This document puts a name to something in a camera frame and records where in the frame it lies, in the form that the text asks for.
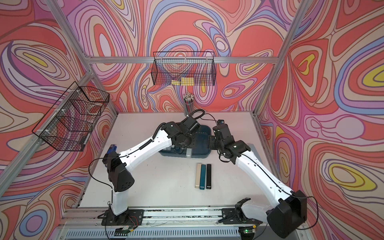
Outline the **light grey clip bar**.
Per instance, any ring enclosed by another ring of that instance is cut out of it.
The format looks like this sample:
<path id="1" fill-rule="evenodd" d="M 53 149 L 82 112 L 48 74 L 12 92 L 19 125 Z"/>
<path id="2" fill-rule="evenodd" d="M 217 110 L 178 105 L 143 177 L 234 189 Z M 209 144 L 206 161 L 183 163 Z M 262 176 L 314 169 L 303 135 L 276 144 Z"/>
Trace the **light grey clip bar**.
<path id="1" fill-rule="evenodd" d="M 187 150 L 186 150 L 186 158 L 190 159 L 192 157 L 192 150 L 193 149 L 187 148 Z"/>

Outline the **teal plastic storage box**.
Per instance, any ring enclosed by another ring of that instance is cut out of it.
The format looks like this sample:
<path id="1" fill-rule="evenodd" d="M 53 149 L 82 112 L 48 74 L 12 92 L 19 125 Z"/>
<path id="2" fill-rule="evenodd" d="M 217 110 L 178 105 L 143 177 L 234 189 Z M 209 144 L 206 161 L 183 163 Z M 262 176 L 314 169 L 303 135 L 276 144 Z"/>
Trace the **teal plastic storage box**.
<path id="1" fill-rule="evenodd" d="M 209 149 L 209 137 L 211 136 L 212 130 L 209 126 L 202 125 L 200 129 L 196 132 L 196 140 L 197 144 L 196 147 L 192 150 L 192 157 L 194 159 L 204 159 L 208 157 L 208 155 L 211 153 L 211 150 Z M 186 158 L 186 150 L 183 148 L 166 148 L 159 153 L 162 156 L 165 157 L 180 157 L 180 158 Z"/>

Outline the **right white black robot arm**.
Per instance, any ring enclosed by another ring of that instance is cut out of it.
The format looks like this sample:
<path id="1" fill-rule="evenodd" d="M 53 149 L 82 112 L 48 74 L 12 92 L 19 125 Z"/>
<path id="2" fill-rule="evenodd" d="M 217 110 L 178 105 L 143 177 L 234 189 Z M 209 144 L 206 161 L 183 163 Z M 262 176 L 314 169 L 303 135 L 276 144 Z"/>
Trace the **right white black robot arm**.
<path id="1" fill-rule="evenodd" d="M 210 137 L 210 147 L 218 151 L 226 163 L 243 170 L 266 196 L 268 203 L 257 205 L 250 198 L 237 204 L 240 214 L 247 220 L 254 219 L 269 224 L 282 239 L 287 238 L 307 220 L 307 196 L 293 191 L 282 183 L 263 164 L 244 141 L 235 141 L 228 125 L 218 120 Z"/>

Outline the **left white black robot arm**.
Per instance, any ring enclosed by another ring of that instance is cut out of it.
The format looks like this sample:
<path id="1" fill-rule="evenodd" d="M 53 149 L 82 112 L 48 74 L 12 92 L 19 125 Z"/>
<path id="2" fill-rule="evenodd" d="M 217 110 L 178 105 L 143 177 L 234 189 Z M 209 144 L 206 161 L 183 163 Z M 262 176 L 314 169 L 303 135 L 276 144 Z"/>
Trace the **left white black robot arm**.
<path id="1" fill-rule="evenodd" d="M 134 220 L 128 204 L 129 188 L 135 183 L 133 170 L 168 147 L 191 148 L 196 143 L 195 133 L 199 129 L 198 120 L 191 116 L 178 123 L 161 123 L 150 138 L 133 148 L 105 154 L 102 162 L 107 167 L 108 179 L 112 183 L 112 202 L 104 213 L 102 225 L 141 225 L 139 220 Z"/>

